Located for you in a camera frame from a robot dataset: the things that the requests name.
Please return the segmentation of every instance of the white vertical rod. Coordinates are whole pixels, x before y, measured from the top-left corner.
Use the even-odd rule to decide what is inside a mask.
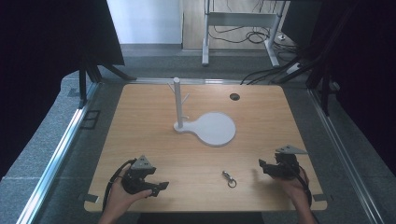
[[[286,1],[283,1],[279,11],[276,13],[275,21],[273,27],[271,28],[270,38],[268,40],[269,48],[271,48],[274,44],[277,28],[279,27],[280,20],[282,19],[282,13],[283,13],[283,9],[285,8],[285,5],[286,5]]]
[[[177,127],[180,129],[183,127],[183,111],[181,109],[180,79],[178,77],[174,77],[174,86],[177,112]]]
[[[210,8],[210,0],[205,0],[205,36],[204,36],[204,46],[207,46],[207,39],[209,38],[209,8]]]

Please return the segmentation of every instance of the white wall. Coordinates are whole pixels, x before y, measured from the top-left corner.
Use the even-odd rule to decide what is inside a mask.
[[[179,0],[107,0],[120,44],[180,44]]]

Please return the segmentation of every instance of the desk leg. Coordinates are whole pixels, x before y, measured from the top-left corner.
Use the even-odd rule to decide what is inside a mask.
[[[205,33],[204,42],[202,44],[202,65],[209,65],[209,6],[210,0],[205,0]]]
[[[271,63],[273,67],[279,67],[279,61],[277,60],[277,57],[274,53],[273,44],[274,44],[277,28],[279,27],[280,20],[282,19],[282,13],[283,13],[283,9],[285,8],[285,5],[286,5],[286,1],[283,1],[279,11],[276,13],[276,18],[273,27],[271,28],[270,38],[264,41],[265,47],[268,52],[268,56],[271,59]]]
[[[79,65],[79,105],[78,109],[82,109],[87,104],[87,78],[85,63],[81,60]]]

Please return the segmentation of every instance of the small metal ring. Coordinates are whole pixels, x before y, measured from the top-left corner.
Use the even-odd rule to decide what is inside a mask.
[[[235,188],[236,187],[236,180],[233,179],[232,181],[228,181],[228,187],[230,187],[232,189]]]

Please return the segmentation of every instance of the aluminum rail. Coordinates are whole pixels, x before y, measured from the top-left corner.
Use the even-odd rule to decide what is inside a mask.
[[[91,99],[94,93],[98,88],[97,83],[92,83],[90,89],[88,90],[88,98]],[[82,109],[77,109],[73,118],[71,119],[69,125],[64,132],[64,135],[56,147],[51,159],[49,160],[49,164],[47,165],[43,175],[39,179],[37,185],[35,186],[35,190],[30,196],[29,201],[25,205],[21,215],[17,221],[17,223],[32,223],[35,219],[35,215],[38,212],[41,204],[44,202],[44,199],[47,195],[47,192],[52,185],[52,182],[61,167],[62,161],[64,160],[64,156],[67,153],[74,136],[77,134],[78,127],[82,122],[84,115],[87,112],[87,108],[89,107],[91,101],[88,101],[87,104]]]
[[[382,219],[377,209],[377,206],[375,205],[375,201],[372,195],[370,194],[369,190],[366,188],[363,180],[361,179],[361,175],[359,174],[358,170],[356,169],[355,165],[352,162],[352,159],[350,159],[340,136],[338,135],[337,131],[332,125],[331,119],[328,116],[326,116],[323,110],[321,109],[318,94],[310,89],[308,89],[308,94],[315,105],[315,108],[323,123],[323,126],[326,129],[326,132],[330,136],[334,149],[337,152],[338,157],[340,158],[340,161],[346,170],[346,175],[348,176],[352,184],[352,187],[356,191],[356,194],[358,195],[358,198],[361,201],[361,205],[367,217],[369,218],[370,223],[384,223],[384,220]]]

